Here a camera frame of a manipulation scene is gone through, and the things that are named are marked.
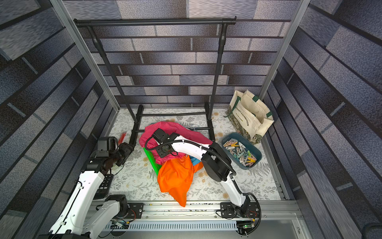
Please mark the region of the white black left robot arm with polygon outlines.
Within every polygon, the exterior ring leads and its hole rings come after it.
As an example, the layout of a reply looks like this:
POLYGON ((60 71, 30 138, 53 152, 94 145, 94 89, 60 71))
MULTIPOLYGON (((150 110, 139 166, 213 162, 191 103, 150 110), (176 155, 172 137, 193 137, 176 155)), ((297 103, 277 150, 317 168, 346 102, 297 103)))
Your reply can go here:
POLYGON ((116 137, 101 137, 97 150, 91 154, 81 169, 77 185, 57 221, 40 239, 96 239, 113 219, 126 216, 129 204, 124 195, 111 195, 101 208, 86 221, 92 201, 114 165, 123 165, 134 147, 118 143, 116 137))

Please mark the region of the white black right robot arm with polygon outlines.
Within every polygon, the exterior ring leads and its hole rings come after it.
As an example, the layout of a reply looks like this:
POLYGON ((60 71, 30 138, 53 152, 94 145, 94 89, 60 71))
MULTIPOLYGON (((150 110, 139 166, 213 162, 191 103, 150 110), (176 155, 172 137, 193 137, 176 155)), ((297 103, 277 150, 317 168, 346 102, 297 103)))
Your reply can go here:
POLYGON ((169 154, 184 153, 199 159, 208 176, 219 182, 230 199, 230 207, 220 210, 220 217, 228 219, 229 215, 240 218, 262 218, 261 207, 253 193, 244 193, 236 183, 236 171, 231 165, 230 158, 217 144, 202 144, 183 137, 180 134, 166 134, 157 129, 144 145, 146 150, 156 151, 160 157, 169 154))

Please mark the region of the pink t-shirt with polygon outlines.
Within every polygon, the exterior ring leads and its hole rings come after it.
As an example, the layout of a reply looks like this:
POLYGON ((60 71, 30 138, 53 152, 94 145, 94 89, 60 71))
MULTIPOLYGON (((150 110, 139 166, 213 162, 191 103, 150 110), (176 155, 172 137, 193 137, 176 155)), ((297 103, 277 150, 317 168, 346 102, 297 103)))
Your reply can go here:
MULTIPOLYGON (((176 122, 170 122, 170 121, 160 121, 154 124, 151 124, 145 128, 144 133, 139 139, 139 144, 142 148, 145 148, 146 141, 154 134, 154 132, 157 129, 161 129, 165 134, 168 136, 172 135, 173 133, 177 134, 175 137, 170 137, 169 140, 174 140, 176 137, 183 136, 187 140, 191 140, 197 143, 201 144, 208 144, 211 145, 212 141, 205 137, 203 134, 197 131, 192 131, 189 129, 186 129, 185 127, 181 126, 180 124, 176 122)), ((148 148, 154 148, 155 146, 158 146, 158 142, 156 139, 151 138, 147 143, 148 148)), ((176 156, 183 157, 186 154, 179 152, 178 155, 167 155, 163 158, 161 158, 156 150, 151 151, 154 159, 157 164, 163 165, 166 161, 171 160, 173 158, 176 158, 176 156)))

